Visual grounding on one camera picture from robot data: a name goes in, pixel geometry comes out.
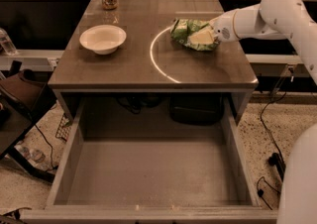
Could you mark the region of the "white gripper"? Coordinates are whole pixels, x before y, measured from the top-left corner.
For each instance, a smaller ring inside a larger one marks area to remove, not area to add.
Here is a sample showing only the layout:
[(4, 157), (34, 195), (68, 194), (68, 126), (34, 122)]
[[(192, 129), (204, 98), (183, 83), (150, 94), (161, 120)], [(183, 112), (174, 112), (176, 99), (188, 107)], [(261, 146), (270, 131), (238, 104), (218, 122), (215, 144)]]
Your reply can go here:
[[(209, 25), (213, 26), (216, 37), (220, 42), (234, 42), (239, 39), (234, 28), (236, 13), (236, 10), (231, 10), (209, 21)], [(189, 36), (188, 40), (193, 45), (214, 44), (214, 31), (211, 27), (205, 27)]]

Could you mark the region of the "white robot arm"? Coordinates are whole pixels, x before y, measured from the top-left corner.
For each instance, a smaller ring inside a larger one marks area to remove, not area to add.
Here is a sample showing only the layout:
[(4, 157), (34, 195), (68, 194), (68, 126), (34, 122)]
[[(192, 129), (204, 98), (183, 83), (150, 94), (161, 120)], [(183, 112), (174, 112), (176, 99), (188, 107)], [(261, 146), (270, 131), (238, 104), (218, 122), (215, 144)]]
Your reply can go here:
[[(302, 0), (261, 0), (212, 19), (220, 42), (287, 39), (317, 83), (317, 23)], [(304, 131), (289, 155), (276, 224), (317, 224), (317, 125)]]

